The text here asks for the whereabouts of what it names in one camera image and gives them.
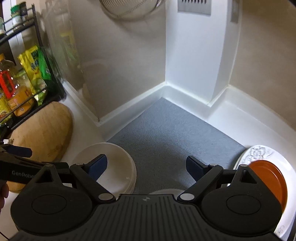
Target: white plate with floral pattern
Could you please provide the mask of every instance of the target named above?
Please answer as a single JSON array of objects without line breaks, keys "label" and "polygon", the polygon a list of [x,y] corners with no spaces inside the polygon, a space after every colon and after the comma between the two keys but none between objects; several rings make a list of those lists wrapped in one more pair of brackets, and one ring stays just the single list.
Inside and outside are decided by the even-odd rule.
[{"label": "white plate with floral pattern", "polygon": [[294,214],[296,212],[296,173],[290,163],[280,153],[264,145],[256,145],[247,149],[237,160],[233,169],[237,169],[241,164],[249,165],[251,162],[257,160],[270,161],[276,165],[286,181],[288,190],[287,204],[274,231],[274,233],[281,238],[293,222]]}]

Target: silver screw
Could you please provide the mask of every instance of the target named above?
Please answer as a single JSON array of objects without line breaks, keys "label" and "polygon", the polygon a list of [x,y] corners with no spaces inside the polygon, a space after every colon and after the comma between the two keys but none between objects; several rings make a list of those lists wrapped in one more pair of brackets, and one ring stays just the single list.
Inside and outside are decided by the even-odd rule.
[{"label": "silver screw", "polygon": [[191,201],[194,199],[194,195],[191,193],[183,193],[180,195],[180,198],[184,201]]},{"label": "silver screw", "polygon": [[113,195],[111,193],[101,193],[99,195],[99,199],[102,201],[108,201],[111,200],[113,198]]}]

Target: vent grille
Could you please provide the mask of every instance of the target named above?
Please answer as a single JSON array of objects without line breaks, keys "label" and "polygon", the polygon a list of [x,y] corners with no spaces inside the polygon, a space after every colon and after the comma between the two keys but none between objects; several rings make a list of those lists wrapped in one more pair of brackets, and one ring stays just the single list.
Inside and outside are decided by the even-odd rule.
[{"label": "vent grille", "polygon": [[212,0],[178,0],[178,12],[211,15]]}]

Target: spice rack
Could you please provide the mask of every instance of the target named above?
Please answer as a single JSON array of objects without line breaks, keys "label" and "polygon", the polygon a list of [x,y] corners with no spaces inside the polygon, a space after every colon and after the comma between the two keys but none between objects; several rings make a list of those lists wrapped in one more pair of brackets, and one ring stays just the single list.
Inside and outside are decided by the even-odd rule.
[{"label": "spice rack", "polygon": [[[41,51],[44,54],[45,57],[45,61],[47,64],[47,67],[49,69],[50,75],[52,77],[51,80],[51,85],[46,86],[46,88],[38,91],[35,95],[39,94],[40,92],[47,90],[47,96],[44,99],[42,105],[38,106],[37,104],[34,105],[33,109],[30,111],[29,114],[27,114],[24,117],[16,117],[14,118],[14,121],[12,124],[10,124],[9,126],[3,126],[0,128],[0,141],[2,141],[5,137],[7,137],[13,130],[15,130],[19,125],[21,125],[23,122],[25,122],[28,118],[30,118],[32,115],[34,115],[36,112],[38,112],[39,110],[41,110],[43,107],[45,107],[46,105],[48,105],[49,103],[51,103],[52,101],[60,101],[62,99],[66,98],[66,92],[62,86],[62,83],[55,77],[54,73],[53,73],[53,68],[52,65],[48,59],[48,56],[46,54],[45,48],[43,46],[42,43],[42,39],[40,36],[40,32],[39,32],[39,26],[38,26],[38,22],[37,22],[37,16],[36,16],[36,11],[35,11],[35,5],[32,4],[32,7],[28,9],[28,12],[32,11],[33,12],[33,17],[29,18],[28,20],[19,23],[18,25],[14,26],[13,28],[9,29],[6,31],[6,36],[4,36],[2,39],[0,39],[0,46],[3,45],[5,42],[7,42],[9,39],[15,37],[17,34],[25,31],[26,29],[29,29],[31,27],[35,27],[36,30],[36,35],[37,35],[37,40],[38,40],[38,44],[40,46]],[[20,105],[18,105],[16,108],[14,108],[10,113],[8,113],[6,116],[2,117],[0,119],[0,122],[2,122],[2,120],[4,120],[6,117],[8,117],[10,114],[13,113],[14,110],[16,110],[18,107],[22,106],[24,103],[26,103],[27,101],[29,101],[30,99],[34,98],[34,96],[29,97],[28,99],[26,99],[23,103],[21,103]]]}]

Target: round wooden cutting board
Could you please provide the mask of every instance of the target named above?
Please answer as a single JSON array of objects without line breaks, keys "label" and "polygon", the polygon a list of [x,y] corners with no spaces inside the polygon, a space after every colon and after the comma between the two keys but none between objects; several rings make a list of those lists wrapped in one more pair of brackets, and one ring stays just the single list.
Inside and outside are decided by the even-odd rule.
[{"label": "round wooden cutting board", "polygon": [[[31,116],[12,135],[13,145],[32,150],[31,160],[60,161],[69,146],[73,131],[70,110],[59,102],[51,102]],[[19,193],[24,184],[7,182],[11,192]]]}]

